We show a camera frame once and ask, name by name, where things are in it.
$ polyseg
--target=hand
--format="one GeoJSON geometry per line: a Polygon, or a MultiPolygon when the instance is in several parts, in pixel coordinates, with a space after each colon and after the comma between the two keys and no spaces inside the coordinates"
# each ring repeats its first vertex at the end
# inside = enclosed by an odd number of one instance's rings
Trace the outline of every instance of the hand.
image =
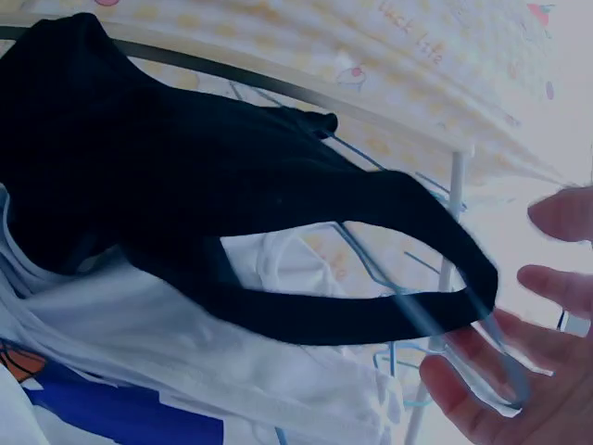
{"type": "MultiPolygon", "coordinates": [[[[563,190],[529,209],[534,224],[564,241],[593,240],[593,187],[563,190]]],[[[569,312],[591,317],[593,276],[525,266],[519,281],[569,312]]],[[[513,418],[479,401],[448,362],[427,357],[421,377],[447,418],[475,445],[593,444],[593,338],[575,337],[526,323],[495,310],[507,343],[553,376],[525,369],[531,398],[513,418]]],[[[501,396],[508,397],[498,352],[467,327],[448,335],[458,350],[501,396]]]]}

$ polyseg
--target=finger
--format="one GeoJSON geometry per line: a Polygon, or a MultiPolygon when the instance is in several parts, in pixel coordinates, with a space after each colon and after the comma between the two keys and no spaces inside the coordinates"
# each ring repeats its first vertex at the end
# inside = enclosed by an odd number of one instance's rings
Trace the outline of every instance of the finger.
{"type": "Polygon", "coordinates": [[[544,266],[524,266],[517,280],[529,290],[560,304],[579,317],[589,317],[593,306],[593,275],[561,272],[544,266]]]}
{"type": "MultiPolygon", "coordinates": [[[[473,327],[466,327],[447,334],[447,339],[455,347],[454,350],[471,365],[471,367],[494,389],[499,396],[512,400],[515,393],[510,376],[504,366],[502,354],[494,348],[473,327]]],[[[529,379],[537,375],[524,369],[529,379]]]]}
{"type": "Polygon", "coordinates": [[[568,362],[587,358],[580,337],[529,324],[501,309],[495,309],[494,316],[506,342],[542,369],[556,371],[568,362]]]}
{"type": "Polygon", "coordinates": [[[443,414],[475,445],[492,445],[511,421],[479,401],[442,357],[425,358],[420,376],[443,414]]]}
{"type": "Polygon", "coordinates": [[[563,241],[593,239],[593,187],[564,189],[527,212],[544,234],[563,241]]]}

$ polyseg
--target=blue print on shirt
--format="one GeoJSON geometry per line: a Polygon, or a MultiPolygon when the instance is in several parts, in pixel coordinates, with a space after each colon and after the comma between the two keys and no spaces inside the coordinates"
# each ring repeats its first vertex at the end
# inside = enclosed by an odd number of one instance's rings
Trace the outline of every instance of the blue print on shirt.
{"type": "Polygon", "coordinates": [[[120,445],[224,442],[222,420],[163,405],[151,389],[91,382],[55,362],[48,362],[35,380],[43,389],[25,388],[34,405],[120,445]]]}

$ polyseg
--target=clothes drying rack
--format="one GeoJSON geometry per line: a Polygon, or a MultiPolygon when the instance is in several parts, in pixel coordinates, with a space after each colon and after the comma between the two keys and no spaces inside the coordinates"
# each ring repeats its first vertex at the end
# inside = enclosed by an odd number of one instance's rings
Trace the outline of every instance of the clothes drying rack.
{"type": "MultiPolygon", "coordinates": [[[[0,39],[16,40],[40,19],[56,18],[57,16],[22,12],[0,14],[0,39]]],[[[401,110],[374,103],[338,85],[326,83],[304,72],[266,59],[131,25],[103,22],[103,26],[116,45],[129,57],[201,71],[292,97],[377,126],[392,133],[394,137],[413,141],[419,146],[430,146],[448,153],[452,157],[448,209],[455,219],[459,219],[465,163],[466,159],[473,155],[471,141],[461,140],[440,129],[422,126],[401,110]]],[[[451,289],[451,275],[452,264],[443,259],[439,274],[439,291],[447,292],[451,289]]],[[[440,347],[440,339],[430,339],[429,350],[438,350],[440,347]]],[[[418,406],[413,409],[411,415],[406,445],[414,445],[416,442],[426,399],[426,388],[421,385],[416,396],[418,406]]]]}

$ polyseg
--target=black garment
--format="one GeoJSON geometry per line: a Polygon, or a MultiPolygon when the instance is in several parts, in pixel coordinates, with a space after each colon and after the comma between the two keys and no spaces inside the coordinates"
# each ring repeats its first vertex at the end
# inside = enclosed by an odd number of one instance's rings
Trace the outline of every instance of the black garment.
{"type": "MultiPolygon", "coordinates": [[[[486,308],[494,305],[496,269],[419,183],[402,172],[364,172],[319,140],[335,130],[335,115],[165,86],[88,14],[33,26],[0,59],[0,84],[11,231],[44,267],[64,272],[83,260],[80,246],[90,254],[119,244],[136,267],[267,337],[342,345],[425,335],[391,298],[243,289],[219,240],[359,221],[445,254],[486,308]]],[[[480,318],[471,294],[413,298],[438,334],[480,318]]]]}

